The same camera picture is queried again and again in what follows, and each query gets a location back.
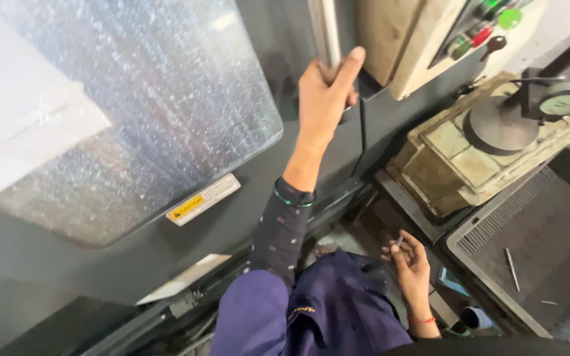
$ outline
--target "key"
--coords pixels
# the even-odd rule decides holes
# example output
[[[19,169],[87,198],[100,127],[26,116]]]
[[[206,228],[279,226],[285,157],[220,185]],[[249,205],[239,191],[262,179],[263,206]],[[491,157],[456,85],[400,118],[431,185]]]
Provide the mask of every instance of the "key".
[[[482,62],[486,61],[487,58],[490,56],[490,54],[496,51],[500,51],[501,49],[505,48],[506,45],[507,45],[507,39],[505,38],[505,36],[494,36],[490,38],[490,40],[486,44],[487,52],[483,57],[481,57],[481,61]]]

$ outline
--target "red button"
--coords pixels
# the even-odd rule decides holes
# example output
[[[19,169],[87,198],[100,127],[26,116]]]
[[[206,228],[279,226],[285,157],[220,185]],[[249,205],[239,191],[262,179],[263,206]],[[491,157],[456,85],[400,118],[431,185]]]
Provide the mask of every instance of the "red button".
[[[491,27],[484,27],[476,36],[472,39],[472,46],[477,48],[479,45],[482,45],[490,36],[491,33],[494,32],[494,29]]]

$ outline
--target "green bangle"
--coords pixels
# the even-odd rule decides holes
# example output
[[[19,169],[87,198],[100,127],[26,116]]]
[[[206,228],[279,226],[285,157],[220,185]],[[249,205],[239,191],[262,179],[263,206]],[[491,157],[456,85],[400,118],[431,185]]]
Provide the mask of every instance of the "green bangle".
[[[291,200],[287,200],[287,199],[281,197],[281,195],[279,194],[279,191],[276,189],[276,183],[274,183],[274,194],[276,194],[276,196],[279,197],[279,199],[283,203],[285,203],[287,205],[296,206],[297,208],[306,208],[307,206],[313,205],[313,201],[311,203],[307,203],[307,204],[296,205],[296,204],[292,203]],[[315,191],[313,191],[313,200],[316,200],[316,192]]]

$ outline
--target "caution label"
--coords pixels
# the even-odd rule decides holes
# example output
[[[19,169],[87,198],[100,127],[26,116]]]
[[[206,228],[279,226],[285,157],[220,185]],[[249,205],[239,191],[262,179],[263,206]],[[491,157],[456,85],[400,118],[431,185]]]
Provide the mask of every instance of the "caution label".
[[[227,174],[208,188],[179,203],[166,214],[166,217],[173,223],[183,226],[240,187],[241,184],[234,175]]]

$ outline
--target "metal disc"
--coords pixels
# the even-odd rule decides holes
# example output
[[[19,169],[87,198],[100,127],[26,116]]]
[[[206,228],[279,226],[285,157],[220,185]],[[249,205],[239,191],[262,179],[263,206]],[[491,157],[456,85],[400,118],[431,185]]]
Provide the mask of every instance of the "metal disc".
[[[503,151],[520,151],[538,138],[537,120],[521,117],[520,105],[505,107],[505,96],[480,99],[470,110],[469,128],[487,145]]]

